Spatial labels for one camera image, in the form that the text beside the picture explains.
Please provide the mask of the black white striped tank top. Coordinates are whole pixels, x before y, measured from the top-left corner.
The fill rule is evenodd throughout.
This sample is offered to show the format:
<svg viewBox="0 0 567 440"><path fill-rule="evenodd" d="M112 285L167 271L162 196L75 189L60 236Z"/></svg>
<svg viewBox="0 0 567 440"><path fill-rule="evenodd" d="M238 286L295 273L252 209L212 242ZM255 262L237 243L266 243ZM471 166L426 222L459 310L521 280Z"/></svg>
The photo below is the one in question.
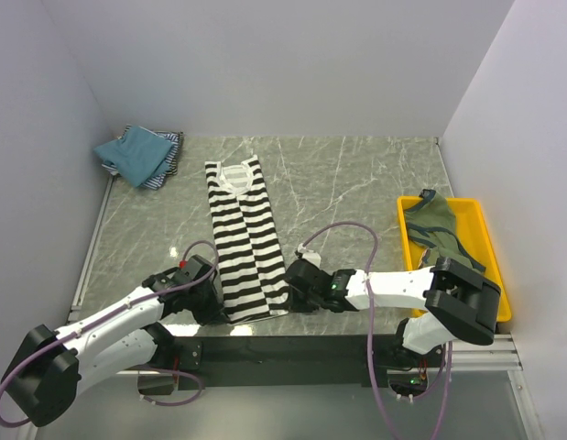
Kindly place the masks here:
<svg viewBox="0 0 567 440"><path fill-rule="evenodd" d="M289 312L289 286L261 164L205 163L225 312L233 324Z"/></svg>

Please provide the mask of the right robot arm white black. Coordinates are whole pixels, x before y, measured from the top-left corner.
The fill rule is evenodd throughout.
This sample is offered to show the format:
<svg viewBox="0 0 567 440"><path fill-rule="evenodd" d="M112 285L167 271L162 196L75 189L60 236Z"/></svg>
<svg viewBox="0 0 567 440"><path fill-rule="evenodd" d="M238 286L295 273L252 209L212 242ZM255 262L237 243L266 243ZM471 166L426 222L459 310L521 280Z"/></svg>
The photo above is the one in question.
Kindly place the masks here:
<svg viewBox="0 0 567 440"><path fill-rule="evenodd" d="M294 295L293 306L302 312L421 310L422 315L399 322L391 341L373 345L374 360L385 369L416 367L455 339L480 347L495 339L500 287L451 258L411 271L339 269L332 274L300 258L286 270L284 280Z"/></svg>

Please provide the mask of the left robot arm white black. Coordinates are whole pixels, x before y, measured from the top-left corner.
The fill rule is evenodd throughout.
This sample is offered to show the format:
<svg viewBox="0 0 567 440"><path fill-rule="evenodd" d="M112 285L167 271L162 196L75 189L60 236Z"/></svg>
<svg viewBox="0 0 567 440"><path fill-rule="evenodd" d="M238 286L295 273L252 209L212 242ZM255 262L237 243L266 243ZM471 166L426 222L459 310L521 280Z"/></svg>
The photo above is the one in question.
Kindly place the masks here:
<svg viewBox="0 0 567 440"><path fill-rule="evenodd" d="M198 255L147 277L121 300L74 324L30 330L0 382L37 427L52 423L97 383L133 367L179 375L188 349L161 323L182 311L205 325L222 306L216 267ZM0 425L10 426L0 413Z"/></svg>

